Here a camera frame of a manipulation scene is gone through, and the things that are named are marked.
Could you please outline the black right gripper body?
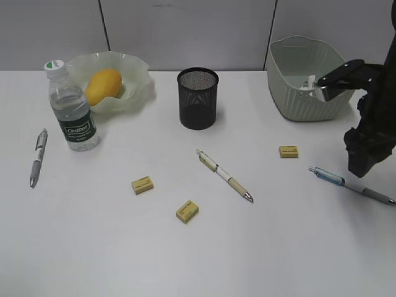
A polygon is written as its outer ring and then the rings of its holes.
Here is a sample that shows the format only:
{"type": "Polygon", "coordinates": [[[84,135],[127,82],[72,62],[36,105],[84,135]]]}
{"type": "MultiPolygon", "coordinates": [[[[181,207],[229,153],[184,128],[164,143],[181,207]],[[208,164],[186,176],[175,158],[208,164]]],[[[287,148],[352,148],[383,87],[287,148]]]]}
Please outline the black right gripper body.
{"type": "Polygon", "coordinates": [[[364,95],[357,105],[361,119],[344,135],[348,170],[364,177],[371,168],[391,156],[395,148],[395,103],[381,105],[364,95]]]}

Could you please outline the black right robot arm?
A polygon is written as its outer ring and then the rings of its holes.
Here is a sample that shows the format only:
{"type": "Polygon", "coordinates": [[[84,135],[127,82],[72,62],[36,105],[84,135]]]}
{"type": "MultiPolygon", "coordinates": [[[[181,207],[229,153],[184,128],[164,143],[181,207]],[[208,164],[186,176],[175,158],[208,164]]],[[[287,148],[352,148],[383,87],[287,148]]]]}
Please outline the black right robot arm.
{"type": "Polygon", "coordinates": [[[395,148],[395,40],[392,40],[378,76],[358,102],[356,128],[344,135],[348,170],[362,178],[395,148]]]}

